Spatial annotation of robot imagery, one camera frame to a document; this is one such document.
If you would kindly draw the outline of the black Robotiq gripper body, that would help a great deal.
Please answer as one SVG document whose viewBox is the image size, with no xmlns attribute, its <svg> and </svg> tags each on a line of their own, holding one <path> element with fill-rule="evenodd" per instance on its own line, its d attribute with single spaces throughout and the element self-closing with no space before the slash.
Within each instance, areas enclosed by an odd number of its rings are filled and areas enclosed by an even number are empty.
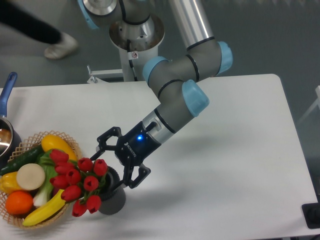
<svg viewBox="0 0 320 240">
<path fill-rule="evenodd" d="M 118 138 L 115 155 L 123 166 L 140 166 L 145 158 L 161 146 L 150 134 L 155 127 L 154 121 L 147 127 L 140 121 L 127 134 Z"/>
</svg>

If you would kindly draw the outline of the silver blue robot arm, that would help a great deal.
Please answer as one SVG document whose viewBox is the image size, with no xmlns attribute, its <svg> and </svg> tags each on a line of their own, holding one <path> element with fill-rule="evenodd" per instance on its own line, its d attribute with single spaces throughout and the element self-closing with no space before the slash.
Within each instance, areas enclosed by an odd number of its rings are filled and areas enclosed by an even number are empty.
<svg viewBox="0 0 320 240">
<path fill-rule="evenodd" d="M 145 80 L 159 100 L 159 106 L 127 134 L 112 127 L 99 136 L 92 156 L 97 160 L 105 151 L 113 151 L 124 170 L 111 189 L 135 188 L 151 172 L 144 159 L 209 105 L 198 82 L 227 71 L 233 64 L 232 51 L 215 39 L 199 0 L 169 2 L 187 50 L 178 60 L 157 54 L 141 57 L 164 38 L 163 24 L 151 13 L 147 0 L 80 0 L 78 5 L 90 28 L 110 27 L 111 40 L 124 54 L 123 77 Z"/>
</svg>

